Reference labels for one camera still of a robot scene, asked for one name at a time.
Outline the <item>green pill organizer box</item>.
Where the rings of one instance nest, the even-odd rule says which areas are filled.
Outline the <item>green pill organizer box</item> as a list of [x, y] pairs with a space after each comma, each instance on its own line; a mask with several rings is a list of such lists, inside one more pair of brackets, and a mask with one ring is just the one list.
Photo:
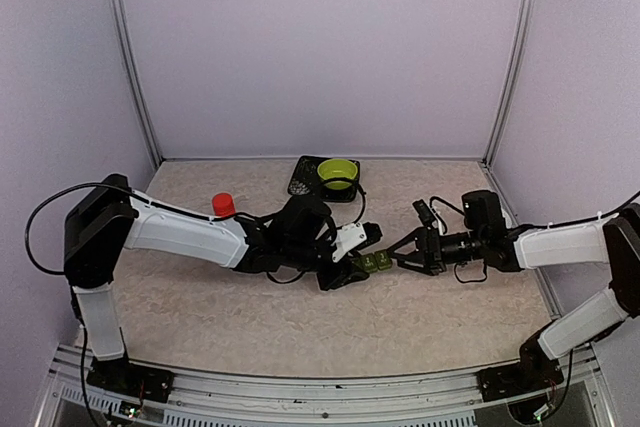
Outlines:
[[357, 255], [352, 259], [352, 263], [368, 274], [389, 270], [393, 265], [386, 250]]

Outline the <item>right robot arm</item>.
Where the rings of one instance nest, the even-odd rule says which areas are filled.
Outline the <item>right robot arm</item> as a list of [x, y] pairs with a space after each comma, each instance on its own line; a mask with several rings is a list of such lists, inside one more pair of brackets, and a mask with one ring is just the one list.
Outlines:
[[454, 234], [441, 233], [428, 203], [419, 200], [413, 207], [420, 227], [388, 250], [390, 259], [407, 270], [437, 276], [447, 267], [475, 260], [505, 273], [574, 263], [609, 266], [606, 288], [521, 346], [520, 361], [511, 370], [512, 383], [520, 390], [535, 389], [573, 348], [639, 315], [639, 205], [634, 200], [584, 219], [510, 227], [496, 193], [471, 191], [462, 197], [466, 229]]

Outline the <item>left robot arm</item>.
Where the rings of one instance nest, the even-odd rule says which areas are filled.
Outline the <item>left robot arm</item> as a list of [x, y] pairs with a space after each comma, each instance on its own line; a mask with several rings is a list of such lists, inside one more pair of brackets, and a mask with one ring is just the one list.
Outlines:
[[381, 238], [372, 223], [337, 225], [330, 207], [314, 194], [293, 196], [266, 216], [209, 216], [136, 191], [120, 174], [88, 187], [65, 219], [63, 273], [99, 371], [121, 392], [140, 381], [139, 368], [126, 359], [111, 287], [123, 250], [166, 252], [267, 276], [288, 267], [315, 274], [320, 289], [329, 291], [367, 279], [352, 258]]

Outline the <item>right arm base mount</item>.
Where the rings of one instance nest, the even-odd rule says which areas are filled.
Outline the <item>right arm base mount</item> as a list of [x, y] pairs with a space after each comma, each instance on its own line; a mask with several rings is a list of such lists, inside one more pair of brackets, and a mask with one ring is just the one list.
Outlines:
[[558, 360], [521, 358], [518, 362], [481, 369], [477, 374], [484, 402], [502, 400], [562, 384]]

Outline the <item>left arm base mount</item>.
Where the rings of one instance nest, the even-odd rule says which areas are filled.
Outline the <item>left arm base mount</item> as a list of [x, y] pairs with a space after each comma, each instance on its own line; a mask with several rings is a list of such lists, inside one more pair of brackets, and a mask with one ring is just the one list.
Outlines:
[[174, 373], [135, 364], [126, 358], [93, 360], [86, 381], [92, 387], [140, 401], [167, 403], [173, 387]]

